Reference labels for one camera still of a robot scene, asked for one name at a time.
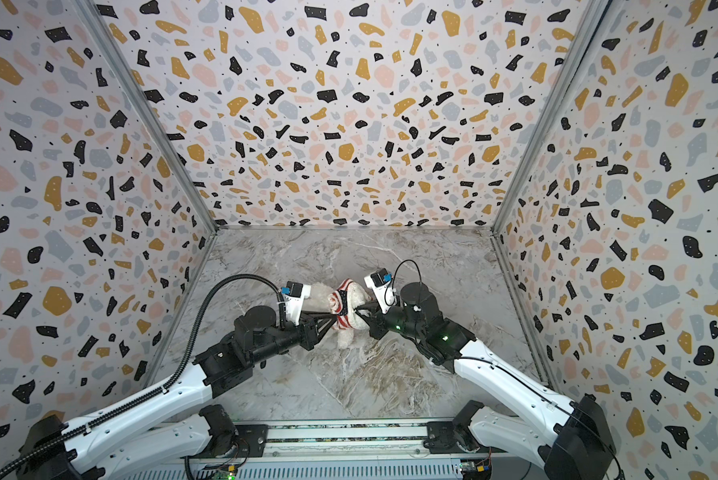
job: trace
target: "terrazzo patterned wall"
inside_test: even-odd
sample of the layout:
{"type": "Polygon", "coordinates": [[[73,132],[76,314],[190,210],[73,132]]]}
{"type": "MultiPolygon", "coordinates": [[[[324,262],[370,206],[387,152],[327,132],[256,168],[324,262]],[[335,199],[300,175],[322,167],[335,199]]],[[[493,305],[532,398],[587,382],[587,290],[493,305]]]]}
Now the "terrazzo patterned wall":
{"type": "Polygon", "coordinates": [[[0,466],[137,391],[208,232],[66,2],[0,2],[0,466]]]}
{"type": "Polygon", "coordinates": [[[220,225],[492,225],[587,2],[101,0],[220,225]]]}
{"type": "Polygon", "coordinates": [[[499,232],[628,478],[718,480],[718,0],[615,2],[499,232]]]}

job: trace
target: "white plush toy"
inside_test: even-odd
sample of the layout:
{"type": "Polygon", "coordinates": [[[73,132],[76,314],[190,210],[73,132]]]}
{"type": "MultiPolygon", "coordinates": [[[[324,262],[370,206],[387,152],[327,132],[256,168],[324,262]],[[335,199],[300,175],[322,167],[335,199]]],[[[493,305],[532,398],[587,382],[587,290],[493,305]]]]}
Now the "white plush toy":
{"type": "Polygon", "coordinates": [[[372,297],[353,280],[345,280],[334,290],[324,283],[311,284],[311,296],[303,303],[303,310],[330,312],[337,315],[333,330],[337,330],[337,347],[346,349],[354,339],[354,330],[368,330],[370,327],[354,312],[372,297]]]}

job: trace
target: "marble floor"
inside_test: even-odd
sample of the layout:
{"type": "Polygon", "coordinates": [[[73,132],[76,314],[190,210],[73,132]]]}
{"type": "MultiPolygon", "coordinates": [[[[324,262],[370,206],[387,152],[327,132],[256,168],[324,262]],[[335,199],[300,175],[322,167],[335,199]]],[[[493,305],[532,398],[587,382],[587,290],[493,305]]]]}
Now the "marble floor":
{"type": "MultiPolygon", "coordinates": [[[[277,285],[293,280],[333,287],[352,278],[363,285],[366,274],[379,267],[393,271],[406,258],[420,265],[445,316],[537,378],[486,230],[250,229],[220,231],[156,379],[177,367],[199,305],[226,276],[249,273],[277,285]]],[[[404,264],[398,278],[399,286],[417,281],[414,266],[404,264]]],[[[205,314],[194,354],[220,340],[255,305],[275,307],[265,285],[241,280],[224,287],[205,314]]],[[[376,341],[357,331],[349,350],[339,350],[330,332],[310,352],[296,348],[268,360],[265,369],[256,368],[251,379],[215,402],[234,419],[274,420],[448,417],[469,399],[500,409],[472,383],[431,366],[411,342],[392,333],[376,341]]]]}

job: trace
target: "corrugated black hose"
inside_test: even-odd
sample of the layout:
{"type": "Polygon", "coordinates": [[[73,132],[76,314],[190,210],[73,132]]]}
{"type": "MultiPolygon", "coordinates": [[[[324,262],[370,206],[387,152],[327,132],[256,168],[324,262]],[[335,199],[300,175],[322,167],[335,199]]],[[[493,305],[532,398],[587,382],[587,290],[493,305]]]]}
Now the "corrugated black hose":
{"type": "Polygon", "coordinates": [[[85,425],[76,427],[74,430],[71,430],[69,432],[64,433],[62,436],[54,439],[53,441],[47,442],[41,447],[37,447],[31,452],[28,452],[26,455],[19,456],[12,462],[9,462],[7,465],[0,468],[0,480],[10,474],[13,470],[17,469],[19,466],[22,466],[32,458],[37,458],[39,456],[42,456],[52,450],[53,448],[57,447],[59,444],[66,442],[66,440],[70,440],[71,438],[74,438],[78,435],[81,435],[87,431],[87,428],[94,428],[97,426],[100,426],[101,424],[109,421],[111,418],[114,418],[118,415],[121,415],[122,413],[126,412],[127,410],[130,410],[134,406],[138,406],[141,403],[150,400],[151,398],[154,398],[156,396],[162,395],[162,393],[166,392],[170,389],[171,386],[175,384],[175,382],[178,381],[181,374],[183,373],[183,370],[185,370],[185,367],[189,364],[189,361],[191,361],[191,353],[194,350],[194,343],[196,341],[196,336],[199,334],[199,327],[201,326],[201,319],[204,317],[205,312],[207,311],[207,307],[209,306],[210,301],[212,300],[212,297],[215,296],[216,293],[218,293],[218,290],[220,290],[223,286],[236,281],[236,280],[257,280],[258,282],[265,283],[268,285],[272,290],[274,290],[274,293],[276,293],[276,300],[279,305],[279,326],[280,328],[284,326],[285,321],[287,319],[286,313],[285,313],[285,297],[282,296],[281,291],[272,283],[270,280],[263,278],[259,275],[254,274],[239,274],[239,275],[231,275],[226,277],[225,279],[221,280],[220,282],[216,283],[215,286],[213,286],[210,290],[210,292],[205,297],[205,300],[201,303],[201,307],[199,308],[199,312],[196,313],[196,320],[194,320],[194,326],[191,328],[191,334],[189,335],[189,341],[186,343],[185,351],[183,352],[183,358],[180,360],[180,364],[178,365],[178,368],[175,370],[175,372],[172,374],[172,376],[164,382],[161,386],[158,388],[155,388],[153,390],[150,390],[146,393],[144,393],[142,396],[139,396],[137,398],[134,398],[133,400],[130,400],[129,402],[125,403],[121,407],[115,408],[114,410],[111,410],[110,412],[107,412],[103,414],[100,417],[96,417],[95,419],[91,420],[85,425]]]}

